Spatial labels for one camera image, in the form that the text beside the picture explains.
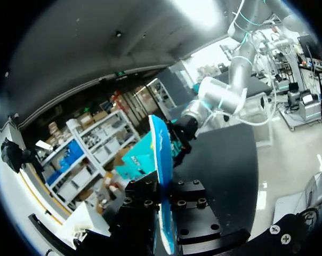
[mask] blue bin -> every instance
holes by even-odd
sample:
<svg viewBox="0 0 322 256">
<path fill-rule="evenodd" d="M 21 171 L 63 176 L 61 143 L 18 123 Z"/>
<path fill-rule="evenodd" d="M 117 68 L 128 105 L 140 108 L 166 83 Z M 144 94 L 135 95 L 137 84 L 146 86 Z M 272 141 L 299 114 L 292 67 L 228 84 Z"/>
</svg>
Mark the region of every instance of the blue bin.
<svg viewBox="0 0 322 256">
<path fill-rule="evenodd" d="M 52 183 L 55 182 L 55 180 L 61 175 L 60 171 L 55 171 L 48 179 L 47 184 L 52 185 Z"/>
<path fill-rule="evenodd" d="M 66 172 L 67 169 L 70 168 L 70 165 L 63 165 L 61 169 L 59 170 L 60 173 Z"/>
<path fill-rule="evenodd" d="M 70 167 L 70 164 L 68 163 L 66 157 L 63 157 L 62 159 L 60 159 L 59 164 L 61 167 L 63 166 L 66 166 L 67 168 Z"/>
<path fill-rule="evenodd" d="M 65 159 L 66 159 L 66 162 L 69 165 L 71 165 L 78 159 L 78 157 L 76 157 L 72 152 L 70 152 L 69 155 L 65 157 Z"/>
<path fill-rule="evenodd" d="M 77 141 L 73 140 L 68 145 L 70 151 L 75 155 L 76 159 L 81 157 L 84 152 L 82 151 L 81 147 L 78 145 Z"/>
</svg>

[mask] cable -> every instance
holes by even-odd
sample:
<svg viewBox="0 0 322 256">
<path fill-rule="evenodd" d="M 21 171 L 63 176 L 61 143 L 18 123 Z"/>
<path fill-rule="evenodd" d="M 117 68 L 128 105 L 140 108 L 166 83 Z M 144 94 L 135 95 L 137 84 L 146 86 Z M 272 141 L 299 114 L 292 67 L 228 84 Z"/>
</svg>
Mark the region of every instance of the cable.
<svg viewBox="0 0 322 256">
<path fill-rule="evenodd" d="M 244 123 L 244 124 L 248 124 L 248 125 L 251 125 L 251 126 L 262 126 L 264 124 L 267 124 L 270 120 L 272 120 L 272 117 L 273 115 L 275 114 L 275 111 L 276 111 L 276 106 L 277 106 L 277 97 L 276 97 L 276 89 L 275 89 L 275 86 L 273 83 L 271 83 L 272 85 L 272 88 L 273 88 L 273 91 L 275 92 L 274 93 L 274 104 L 273 104 L 273 109 L 272 109 L 272 112 L 271 112 L 271 115 L 269 116 L 269 118 L 267 120 L 265 120 L 264 122 L 261 122 L 261 123 L 252 123 L 252 122 L 249 122 L 249 121 L 246 121 L 246 120 L 243 120 L 241 118 L 239 118 L 238 116 L 235 116 L 235 115 L 232 115 L 230 113 L 226 113 L 225 111 L 216 111 L 217 114 L 223 114 L 223 115 L 226 115 L 226 116 L 229 116 L 229 117 L 233 117 L 234 119 Z"/>
</svg>

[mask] robotic arm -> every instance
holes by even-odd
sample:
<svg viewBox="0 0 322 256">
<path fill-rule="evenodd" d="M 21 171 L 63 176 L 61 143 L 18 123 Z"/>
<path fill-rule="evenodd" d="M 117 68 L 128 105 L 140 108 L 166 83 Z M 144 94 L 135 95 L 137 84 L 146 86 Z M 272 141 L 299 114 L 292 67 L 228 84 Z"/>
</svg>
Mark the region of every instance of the robotic arm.
<svg viewBox="0 0 322 256">
<path fill-rule="evenodd" d="M 260 44 L 262 42 L 265 44 L 265 47 L 260 49 L 264 53 L 276 48 L 267 44 L 269 41 L 265 36 L 260 36 L 261 33 L 256 32 L 273 13 L 289 30 L 299 31 L 302 28 L 298 17 L 280 0 L 242 0 L 228 29 L 228 35 L 240 42 L 239 49 L 231 58 L 229 84 L 211 77 L 203 79 L 198 93 L 199 101 L 191 102 L 182 112 L 184 118 L 179 120 L 179 125 L 184 127 L 188 139 L 194 138 L 193 130 L 196 131 L 203 126 L 212 109 L 218 108 L 228 114 L 236 114 L 244 107 L 247 83 Z M 290 43 L 292 43 L 290 39 L 276 42 L 280 47 L 288 46 Z"/>
</svg>

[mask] electronic device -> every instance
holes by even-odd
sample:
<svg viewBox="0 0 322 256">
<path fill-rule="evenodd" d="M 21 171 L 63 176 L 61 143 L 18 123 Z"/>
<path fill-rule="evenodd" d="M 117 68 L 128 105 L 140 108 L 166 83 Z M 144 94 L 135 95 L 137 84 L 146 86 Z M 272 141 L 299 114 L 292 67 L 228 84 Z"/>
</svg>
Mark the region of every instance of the electronic device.
<svg viewBox="0 0 322 256">
<path fill-rule="evenodd" d="M 300 103 L 299 91 L 288 91 L 288 105 L 290 107 L 298 106 Z"/>
<path fill-rule="evenodd" d="M 305 121 L 309 121 L 317 117 L 321 118 L 321 102 L 313 100 L 309 104 L 304 104 L 303 101 L 300 101 L 299 114 Z"/>
<path fill-rule="evenodd" d="M 301 92 L 301 99 L 305 106 L 311 104 L 313 102 L 313 97 L 310 90 L 305 90 Z"/>
<path fill-rule="evenodd" d="M 278 74 L 275 75 L 275 78 L 278 82 L 281 82 L 283 80 L 283 78 L 281 78 L 281 76 Z"/>
<path fill-rule="evenodd" d="M 275 81 L 275 88 L 279 92 L 284 92 L 289 90 L 289 80 L 282 79 L 280 82 Z"/>
</svg>

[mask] white container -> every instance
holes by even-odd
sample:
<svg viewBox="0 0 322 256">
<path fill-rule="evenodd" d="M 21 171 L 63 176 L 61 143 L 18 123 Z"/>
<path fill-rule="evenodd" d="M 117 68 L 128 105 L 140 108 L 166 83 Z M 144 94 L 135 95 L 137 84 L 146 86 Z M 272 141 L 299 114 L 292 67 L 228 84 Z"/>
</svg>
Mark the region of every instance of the white container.
<svg viewBox="0 0 322 256">
<path fill-rule="evenodd" d="M 104 125 L 103 129 L 104 129 L 104 131 L 106 132 L 107 135 L 110 135 L 115 130 L 115 128 L 113 128 L 111 125 Z"/>
<path fill-rule="evenodd" d="M 120 144 L 119 144 L 117 138 L 113 137 L 111 140 L 109 140 L 106 143 L 106 147 L 110 150 L 111 153 L 114 153 L 119 149 Z"/>
<path fill-rule="evenodd" d="M 106 133 L 105 133 L 105 131 L 104 130 L 100 130 L 100 131 L 98 131 L 97 133 L 96 133 L 96 135 L 98 136 L 98 138 L 100 139 L 100 140 L 106 140 L 107 139 L 107 135 L 106 135 Z"/>
<path fill-rule="evenodd" d="M 92 207 L 96 207 L 98 204 L 97 195 L 93 192 L 85 201 L 87 201 Z"/>
<path fill-rule="evenodd" d="M 109 154 L 105 147 L 100 147 L 93 153 L 93 156 L 98 160 L 98 162 L 102 163 L 108 158 Z"/>
<path fill-rule="evenodd" d="M 84 184 L 91 179 L 91 174 L 88 172 L 86 167 L 84 167 L 76 176 L 72 178 L 72 181 L 77 184 L 77 186 L 82 187 Z"/>
<path fill-rule="evenodd" d="M 77 193 L 77 188 L 70 181 L 66 182 L 58 191 L 58 194 L 67 202 L 73 199 L 75 193 Z"/>
</svg>

